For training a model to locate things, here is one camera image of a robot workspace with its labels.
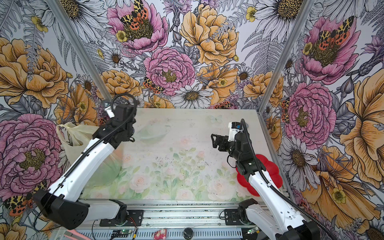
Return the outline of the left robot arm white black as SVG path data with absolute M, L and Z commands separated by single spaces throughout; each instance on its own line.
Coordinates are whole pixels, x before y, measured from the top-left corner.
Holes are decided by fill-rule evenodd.
M 108 219 L 121 225 L 128 219 L 127 206 L 120 201 L 80 201 L 84 187 L 103 161 L 120 143 L 134 142 L 137 106 L 120 104 L 112 113 L 71 167 L 47 190 L 33 195 L 41 214 L 67 230 L 87 221 Z

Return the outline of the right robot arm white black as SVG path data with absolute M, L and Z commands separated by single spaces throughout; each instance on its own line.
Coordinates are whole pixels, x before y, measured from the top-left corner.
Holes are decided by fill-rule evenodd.
M 227 152 L 236 160 L 236 169 L 255 189 L 267 210 L 255 200 L 242 201 L 239 214 L 242 221 L 256 225 L 271 240 L 318 240 L 320 229 L 315 221 L 307 221 L 298 207 L 287 199 L 273 183 L 266 167 L 252 149 L 249 135 L 211 135 L 213 148 Z

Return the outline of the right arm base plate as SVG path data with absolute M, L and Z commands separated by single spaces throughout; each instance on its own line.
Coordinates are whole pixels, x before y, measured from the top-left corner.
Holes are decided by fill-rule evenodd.
M 225 221 L 226 226 L 246 226 L 249 225 L 245 211 L 241 208 L 238 209 L 225 209 L 224 215 L 220 216 Z

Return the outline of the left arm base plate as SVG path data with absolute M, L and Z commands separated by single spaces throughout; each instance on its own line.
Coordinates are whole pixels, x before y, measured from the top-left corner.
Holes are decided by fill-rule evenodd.
M 140 227 L 144 216 L 144 210 L 127 210 L 118 214 L 114 219 L 100 220 L 100 227 Z

